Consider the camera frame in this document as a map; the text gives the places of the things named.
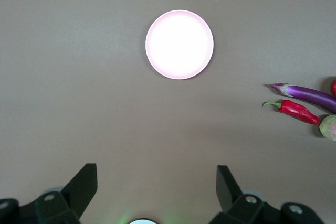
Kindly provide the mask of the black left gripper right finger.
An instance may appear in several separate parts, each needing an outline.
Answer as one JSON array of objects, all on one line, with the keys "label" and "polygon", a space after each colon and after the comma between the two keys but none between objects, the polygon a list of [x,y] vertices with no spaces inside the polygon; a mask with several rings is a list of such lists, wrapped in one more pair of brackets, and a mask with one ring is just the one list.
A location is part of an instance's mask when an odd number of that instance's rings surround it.
[{"label": "black left gripper right finger", "polygon": [[212,224],[324,223],[315,211],[304,204],[286,202],[276,209],[254,194],[244,194],[225,165],[217,166],[216,195],[222,211],[210,221]]}]

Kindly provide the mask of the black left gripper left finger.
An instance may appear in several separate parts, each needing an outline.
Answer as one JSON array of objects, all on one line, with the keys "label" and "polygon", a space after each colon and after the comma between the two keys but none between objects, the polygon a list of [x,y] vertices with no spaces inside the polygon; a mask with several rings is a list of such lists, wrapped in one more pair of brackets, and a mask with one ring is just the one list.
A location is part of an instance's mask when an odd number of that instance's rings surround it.
[{"label": "black left gripper left finger", "polygon": [[98,189],[97,165],[86,164],[61,191],[48,191],[20,206],[1,199],[1,223],[80,223]]}]

